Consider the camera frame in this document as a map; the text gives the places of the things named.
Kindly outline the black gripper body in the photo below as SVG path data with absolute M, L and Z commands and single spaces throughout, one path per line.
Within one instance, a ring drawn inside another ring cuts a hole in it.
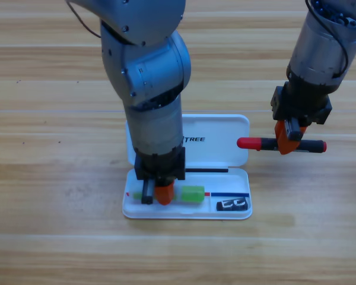
M 143 181 L 141 203 L 150 205 L 154 200 L 155 182 L 185 179 L 185 148 L 175 147 L 167 154 L 143 154 L 136 151 L 134 169 L 136 178 Z
M 288 140 L 300 141 L 301 128 L 325 123 L 332 110 L 331 93 L 331 85 L 308 83 L 295 74 L 288 74 L 288 81 L 276 87 L 271 99 L 273 119 L 283 121 Z

